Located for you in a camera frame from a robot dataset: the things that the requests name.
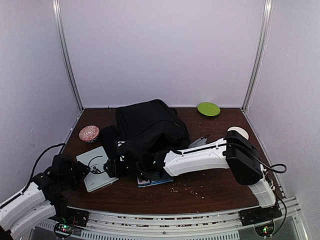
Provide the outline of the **black backpack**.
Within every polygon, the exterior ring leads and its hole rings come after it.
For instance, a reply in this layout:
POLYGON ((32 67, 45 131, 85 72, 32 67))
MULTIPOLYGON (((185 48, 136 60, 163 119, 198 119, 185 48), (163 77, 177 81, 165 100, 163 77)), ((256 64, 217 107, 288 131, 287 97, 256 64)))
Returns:
POLYGON ((119 140, 123 141, 117 149, 120 156, 139 161, 170 148, 185 149, 191 142, 177 111, 160 99, 119 107, 115 117, 119 140))

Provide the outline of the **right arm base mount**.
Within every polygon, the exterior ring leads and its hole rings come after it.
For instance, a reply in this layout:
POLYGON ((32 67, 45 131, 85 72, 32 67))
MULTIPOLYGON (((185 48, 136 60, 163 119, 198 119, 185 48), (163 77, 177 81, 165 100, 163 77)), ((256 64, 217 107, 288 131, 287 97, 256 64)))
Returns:
POLYGON ((238 214, 243 227, 253 226, 255 233, 264 239, 277 232, 275 219, 283 215, 278 203, 267 208, 259 206, 241 210, 238 214))

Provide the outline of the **grey book letter G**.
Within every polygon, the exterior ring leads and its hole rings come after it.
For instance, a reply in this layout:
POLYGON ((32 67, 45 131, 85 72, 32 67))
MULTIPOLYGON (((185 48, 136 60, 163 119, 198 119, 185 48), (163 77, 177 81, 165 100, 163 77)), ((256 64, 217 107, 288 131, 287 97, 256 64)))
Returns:
POLYGON ((88 193, 113 184, 117 177, 110 177, 104 170, 104 164, 109 160, 102 146, 76 156, 76 160, 89 167, 89 174, 84 179, 88 193))

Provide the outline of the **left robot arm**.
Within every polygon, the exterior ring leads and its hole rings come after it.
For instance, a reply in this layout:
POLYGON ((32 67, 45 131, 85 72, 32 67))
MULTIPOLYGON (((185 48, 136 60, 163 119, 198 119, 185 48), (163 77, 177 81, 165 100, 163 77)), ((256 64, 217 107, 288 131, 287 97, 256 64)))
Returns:
POLYGON ((90 170, 88 165, 74 161, 69 155, 55 155, 50 167, 31 176, 22 190, 0 204, 0 238, 18 240, 51 217, 69 221, 72 211, 62 193, 75 190, 90 170))

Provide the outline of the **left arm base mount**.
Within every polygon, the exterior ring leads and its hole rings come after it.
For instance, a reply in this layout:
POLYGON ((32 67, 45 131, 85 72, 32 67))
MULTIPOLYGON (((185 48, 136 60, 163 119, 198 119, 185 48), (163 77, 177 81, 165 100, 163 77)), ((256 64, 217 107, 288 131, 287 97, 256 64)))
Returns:
POLYGON ((87 226, 89 215, 90 213, 86 210, 68 208, 66 216, 55 215, 49 220, 55 221, 53 233, 60 239, 66 239, 87 226))

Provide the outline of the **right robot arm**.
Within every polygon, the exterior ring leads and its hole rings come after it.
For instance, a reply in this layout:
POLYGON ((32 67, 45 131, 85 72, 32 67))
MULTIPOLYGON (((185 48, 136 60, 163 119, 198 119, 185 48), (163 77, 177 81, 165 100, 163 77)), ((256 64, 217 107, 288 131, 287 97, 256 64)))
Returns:
POLYGON ((130 174, 140 180, 162 181, 186 173, 209 169, 229 169, 236 182, 247 186, 258 201, 256 216, 266 221, 276 212, 277 196, 268 172, 285 173, 285 164, 268 166, 257 148, 240 130, 231 128, 225 137, 206 145, 187 149, 168 147, 155 153, 132 141, 119 141, 117 156, 109 158, 103 169, 110 177, 130 174))

